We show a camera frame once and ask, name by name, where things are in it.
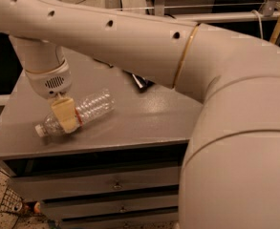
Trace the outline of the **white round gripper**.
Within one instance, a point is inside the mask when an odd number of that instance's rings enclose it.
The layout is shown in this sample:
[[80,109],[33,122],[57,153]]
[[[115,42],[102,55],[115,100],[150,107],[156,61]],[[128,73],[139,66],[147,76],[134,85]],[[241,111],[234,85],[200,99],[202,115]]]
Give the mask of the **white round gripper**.
[[[26,76],[32,89],[45,99],[53,98],[57,94],[65,94],[72,87],[72,75],[67,61],[52,71],[26,72]],[[51,109],[65,133],[72,133],[76,129],[75,101],[71,97],[57,97],[52,102]]]

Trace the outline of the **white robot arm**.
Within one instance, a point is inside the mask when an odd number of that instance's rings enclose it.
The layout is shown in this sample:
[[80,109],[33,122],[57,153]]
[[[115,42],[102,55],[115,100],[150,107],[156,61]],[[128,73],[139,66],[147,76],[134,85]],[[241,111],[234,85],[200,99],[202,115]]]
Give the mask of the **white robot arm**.
[[221,28],[57,0],[0,0],[0,31],[48,41],[203,103],[181,229],[280,229],[280,47]]

